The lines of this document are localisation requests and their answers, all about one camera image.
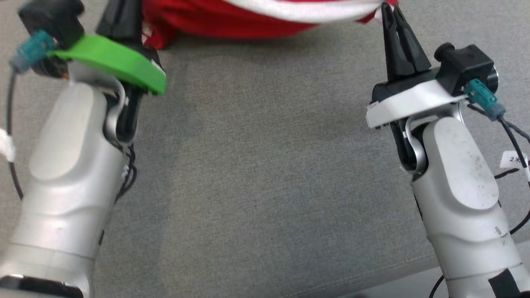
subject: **gray fabric surface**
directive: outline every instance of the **gray fabric surface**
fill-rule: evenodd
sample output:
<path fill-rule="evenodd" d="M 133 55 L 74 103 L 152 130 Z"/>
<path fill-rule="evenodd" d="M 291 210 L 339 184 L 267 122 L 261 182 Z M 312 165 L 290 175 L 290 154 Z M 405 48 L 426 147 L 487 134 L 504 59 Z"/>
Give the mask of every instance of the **gray fabric surface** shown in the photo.
<path fill-rule="evenodd" d="M 21 3 L 0 2 L 0 65 L 26 37 L 15 14 Z M 86 28 L 103 4 L 85 1 Z M 402 10 L 429 57 L 445 41 L 490 55 L 506 118 L 530 131 L 530 2 L 407 0 Z M 260 42 L 181 37 L 162 62 L 169 88 L 143 103 L 139 177 L 106 231 L 97 298 L 330 297 L 436 265 L 391 133 L 365 123 L 372 87 L 385 80 L 378 23 Z M 3 67 L 1 94 L 6 80 Z M 17 87 L 22 186 L 34 139 L 64 86 L 30 74 Z M 508 138 L 499 125 L 464 116 L 498 172 Z M 10 179 L 6 166 L 0 249 L 20 211 Z M 514 225 L 530 206 L 524 179 L 499 187 Z M 529 231 L 516 240 L 530 239 Z"/>

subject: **green plastic bracket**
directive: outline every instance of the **green plastic bracket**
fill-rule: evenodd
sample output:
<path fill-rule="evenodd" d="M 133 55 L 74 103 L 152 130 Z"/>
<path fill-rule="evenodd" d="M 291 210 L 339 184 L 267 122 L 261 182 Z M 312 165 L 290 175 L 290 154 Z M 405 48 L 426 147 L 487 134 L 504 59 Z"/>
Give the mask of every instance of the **green plastic bracket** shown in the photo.
<path fill-rule="evenodd" d="M 77 60 L 153 94 L 165 93 L 166 75 L 161 69 L 138 52 L 102 36 L 85 35 L 69 50 L 49 55 Z"/>

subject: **red fabric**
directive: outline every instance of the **red fabric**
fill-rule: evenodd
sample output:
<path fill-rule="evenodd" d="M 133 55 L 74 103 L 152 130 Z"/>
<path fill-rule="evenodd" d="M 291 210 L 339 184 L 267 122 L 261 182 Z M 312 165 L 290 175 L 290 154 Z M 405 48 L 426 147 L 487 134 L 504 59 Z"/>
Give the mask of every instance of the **red fabric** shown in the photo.
<path fill-rule="evenodd" d="M 290 0 L 322 2 L 335 0 Z M 144 0 L 144 21 L 152 30 L 145 45 L 164 48 L 178 32 L 230 39 L 291 36 L 317 24 L 295 23 L 256 14 L 223 0 Z M 374 14 L 360 20 L 366 23 Z"/>

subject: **white label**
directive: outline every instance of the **white label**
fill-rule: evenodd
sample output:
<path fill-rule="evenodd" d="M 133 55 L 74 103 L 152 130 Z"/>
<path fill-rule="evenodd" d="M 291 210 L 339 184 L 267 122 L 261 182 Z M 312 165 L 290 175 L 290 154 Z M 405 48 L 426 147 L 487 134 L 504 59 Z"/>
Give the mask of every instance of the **white label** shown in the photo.
<path fill-rule="evenodd" d="M 528 164 L 528 156 L 523 153 L 526 163 Z M 500 161 L 501 169 L 522 169 L 523 164 L 521 164 L 521 159 L 517 155 L 516 151 L 504 151 L 502 154 L 502 159 Z"/>
<path fill-rule="evenodd" d="M 15 161 L 15 146 L 13 146 L 13 138 L 7 135 L 7 132 L 0 129 L 0 154 L 4 155 L 7 161 Z"/>

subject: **black cable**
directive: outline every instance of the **black cable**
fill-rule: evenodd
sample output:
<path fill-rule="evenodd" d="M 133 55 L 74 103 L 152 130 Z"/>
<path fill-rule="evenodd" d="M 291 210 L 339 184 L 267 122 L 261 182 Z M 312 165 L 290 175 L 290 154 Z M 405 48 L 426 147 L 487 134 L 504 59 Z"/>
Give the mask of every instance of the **black cable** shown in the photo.
<path fill-rule="evenodd" d="M 116 195 L 116 199 L 114 201 L 114 204 L 118 202 L 118 200 L 125 195 L 126 192 L 133 187 L 133 184 L 136 182 L 136 177 L 138 176 L 138 169 L 134 165 L 134 161 L 136 160 L 136 153 L 134 151 L 134 146 L 130 145 L 129 147 L 129 153 L 125 153 L 125 155 L 129 158 L 129 171 L 127 172 L 127 175 L 125 176 L 125 179 L 123 180 L 123 184 L 121 185 L 120 191 Z"/>
<path fill-rule="evenodd" d="M 432 287 L 431 293 L 429 295 L 429 298 L 434 298 L 434 293 L 436 293 L 436 290 L 440 286 L 440 284 L 444 281 L 444 275 L 440 276 L 438 281 L 436 281 L 436 284 L 434 284 L 434 287 Z"/>
<path fill-rule="evenodd" d="M 468 108 L 472 109 L 473 111 L 476 111 L 478 113 L 480 113 L 481 115 L 483 116 L 486 116 L 486 112 L 484 112 L 484 110 L 482 110 L 481 108 L 477 107 L 477 106 L 474 106 L 473 104 L 468 104 L 467 105 Z M 530 135 L 527 134 L 526 132 L 524 132 L 522 129 L 520 129 L 519 127 L 517 127 L 516 125 L 514 125 L 513 123 L 509 122 L 509 121 L 505 121 L 506 124 L 508 125 L 508 127 L 510 127 L 511 129 L 513 129 L 517 134 L 519 134 L 521 137 L 525 138 L 528 143 L 530 144 Z"/>
<path fill-rule="evenodd" d="M 528 164 L 526 163 L 526 158 L 524 157 L 521 151 L 521 148 L 519 147 L 519 144 L 517 144 L 517 139 L 515 138 L 514 134 L 511 132 L 510 127 L 508 126 L 508 124 L 506 123 L 506 121 L 504 120 L 502 116 L 499 117 L 498 120 L 502 124 L 502 127 L 504 128 L 506 133 L 508 134 L 508 137 L 510 138 L 511 143 L 513 144 L 515 151 L 517 152 L 517 156 L 519 156 L 523 169 L 527 168 Z M 530 220 L 530 211 L 528 211 L 525 218 L 518 225 L 516 225 L 513 229 L 511 229 L 510 235 L 513 235 L 517 231 L 519 231 L 519 229 L 521 229 L 528 222 L 528 220 Z"/>
<path fill-rule="evenodd" d="M 519 169 L 509 169 L 508 171 L 504 171 L 501 174 L 495 175 L 495 179 L 497 180 L 503 178 L 504 176 L 515 173 L 517 171 L 519 171 Z"/>
<path fill-rule="evenodd" d="M 6 103 L 6 132 L 8 137 L 13 136 L 13 98 L 15 93 L 16 85 L 16 71 L 11 68 L 11 75 L 9 79 L 9 85 L 7 87 L 7 103 Z M 13 184 L 16 189 L 16 193 L 19 195 L 19 198 L 22 200 L 24 193 L 22 192 L 22 187 L 20 186 L 19 178 L 16 175 L 16 168 L 13 162 L 9 162 L 9 172 L 11 173 L 11 178 L 13 179 Z"/>
<path fill-rule="evenodd" d="M 523 166 L 523 169 L 528 167 L 528 164 L 526 164 L 526 158 L 523 155 L 523 152 L 521 151 L 521 148 L 519 147 L 519 144 L 517 144 L 517 139 L 515 138 L 514 134 L 511 132 L 510 127 L 504 120 L 502 116 L 499 116 L 497 118 L 499 123 L 501 123 L 502 127 L 506 131 L 506 134 L 508 134 L 508 137 L 510 138 L 511 143 L 513 144 L 515 151 L 517 152 L 517 156 L 519 156 L 519 159 L 521 161 L 521 165 Z"/>

